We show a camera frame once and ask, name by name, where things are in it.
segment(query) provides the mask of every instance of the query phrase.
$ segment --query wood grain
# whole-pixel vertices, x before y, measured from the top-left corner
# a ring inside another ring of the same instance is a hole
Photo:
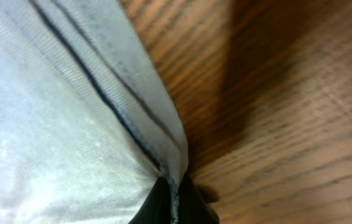
[[[352,1],[121,2],[222,223],[352,223]]]

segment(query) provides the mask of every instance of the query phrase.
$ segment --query brown wood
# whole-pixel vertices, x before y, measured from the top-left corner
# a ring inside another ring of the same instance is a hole
[[[352,223],[352,0],[122,3],[222,223]]]

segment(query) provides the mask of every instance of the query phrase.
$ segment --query light blue fabric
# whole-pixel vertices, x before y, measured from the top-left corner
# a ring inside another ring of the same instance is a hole
[[[117,1],[0,0],[0,223],[127,223],[187,169],[177,112]]]

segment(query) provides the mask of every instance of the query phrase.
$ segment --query white fabric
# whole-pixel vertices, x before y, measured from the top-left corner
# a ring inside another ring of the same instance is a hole
[[[127,223],[159,175],[177,186],[186,168],[181,122],[117,1],[0,1],[0,223]]]

